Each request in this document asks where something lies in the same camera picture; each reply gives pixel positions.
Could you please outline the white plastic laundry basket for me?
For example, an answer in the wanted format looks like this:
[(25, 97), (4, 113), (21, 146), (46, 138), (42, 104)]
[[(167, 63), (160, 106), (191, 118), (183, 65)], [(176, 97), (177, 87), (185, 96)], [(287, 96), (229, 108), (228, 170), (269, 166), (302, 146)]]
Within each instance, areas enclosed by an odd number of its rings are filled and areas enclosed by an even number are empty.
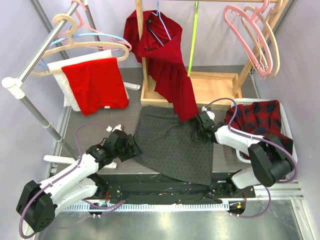
[[(253, 103), (260, 103), (260, 102), (269, 102), (270, 100), (268, 99), (258, 99), (258, 98), (236, 98), (234, 99), (235, 103), (237, 105), (251, 105)], [(287, 119), (287, 115), (284, 109), (284, 106), (279, 103), (279, 110), (280, 110), (280, 116), (281, 116), (281, 129), (280, 129), (280, 133), (290, 139), (294, 139), (290, 130), (290, 126), (289, 126), (289, 122)], [(246, 159), (243, 155), (242, 152), (240, 152), (239, 150), (235, 150), (236, 152), (236, 157), (237, 159), (242, 162), (242, 163), (246, 163), (246, 164), (250, 164), (250, 160)], [(298, 157), (297, 157), (297, 153), (296, 153), (296, 148), (295, 145), (292, 145), (292, 157), (295, 159), (296, 162), (298, 162)]]

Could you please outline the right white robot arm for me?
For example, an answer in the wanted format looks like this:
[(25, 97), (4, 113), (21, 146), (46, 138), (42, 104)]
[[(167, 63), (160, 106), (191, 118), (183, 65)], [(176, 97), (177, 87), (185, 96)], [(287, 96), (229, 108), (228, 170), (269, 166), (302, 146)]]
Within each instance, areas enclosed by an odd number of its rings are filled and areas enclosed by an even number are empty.
[(211, 143), (229, 146), (249, 156), (251, 167), (234, 173), (226, 184), (226, 193), (233, 198), (244, 188), (254, 185), (271, 187), (293, 181), (298, 174), (297, 161), (283, 147), (279, 138), (260, 136), (237, 130), (230, 125), (215, 123), (215, 114), (204, 110), (194, 117), (195, 132)]

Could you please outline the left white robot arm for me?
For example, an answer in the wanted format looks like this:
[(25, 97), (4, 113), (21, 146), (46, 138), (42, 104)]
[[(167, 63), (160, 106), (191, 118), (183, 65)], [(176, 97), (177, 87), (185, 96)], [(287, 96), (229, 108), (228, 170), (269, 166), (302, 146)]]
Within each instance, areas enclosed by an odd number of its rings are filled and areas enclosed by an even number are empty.
[(131, 134), (116, 129), (58, 174), (39, 183), (28, 182), (16, 207), (20, 215), (20, 236), (29, 238), (23, 232), (23, 223), (27, 223), (34, 233), (39, 233), (65, 208), (90, 197), (102, 199), (108, 187), (97, 172), (114, 159), (124, 162), (142, 153)]

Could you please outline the dark red skirt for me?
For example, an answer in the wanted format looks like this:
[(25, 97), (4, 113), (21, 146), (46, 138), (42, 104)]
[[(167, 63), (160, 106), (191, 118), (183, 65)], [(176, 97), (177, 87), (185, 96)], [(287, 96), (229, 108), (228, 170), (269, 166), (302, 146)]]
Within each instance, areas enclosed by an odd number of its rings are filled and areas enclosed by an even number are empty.
[(143, 34), (139, 36), (137, 14), (132, 12), (126, 19), (123, 36), (131, 44), (131, 51), (138, 62), (146, 58), (148, 74), (156, 82), (154, 90), (173, 104), (174, 112), (184, 122), (197, 115), (199, 110), (181, 53), (183, 29), (177, 22), (161, 14), (171, 41), (160, 46), (147, 28), (150, 14), (151, 10), (143, 12)]

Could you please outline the grey dotted garment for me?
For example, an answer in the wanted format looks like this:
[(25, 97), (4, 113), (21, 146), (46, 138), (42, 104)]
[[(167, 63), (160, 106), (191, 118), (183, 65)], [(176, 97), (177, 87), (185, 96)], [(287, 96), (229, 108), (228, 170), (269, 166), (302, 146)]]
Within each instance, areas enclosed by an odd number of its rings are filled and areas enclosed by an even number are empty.
[(142, 154), (133, 160), (175, 180), (208, 186), (214, 146), (196, 133), (194, 119), (180, 121), (173, 109), (142, 107), (134, 133)]

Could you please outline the blue wire hanger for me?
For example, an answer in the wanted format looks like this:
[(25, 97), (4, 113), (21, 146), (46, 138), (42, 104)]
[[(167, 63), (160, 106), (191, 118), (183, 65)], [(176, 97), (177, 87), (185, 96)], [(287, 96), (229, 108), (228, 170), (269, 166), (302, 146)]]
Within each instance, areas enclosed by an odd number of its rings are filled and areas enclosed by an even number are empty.
[(157, 1), (156, 10), (150, 12), (150, 16), (146, 21), (146, 26), (155, 41), (161, 46), (165, 46), (172, 37), (162, 19), (160, 11), (160, 1)]

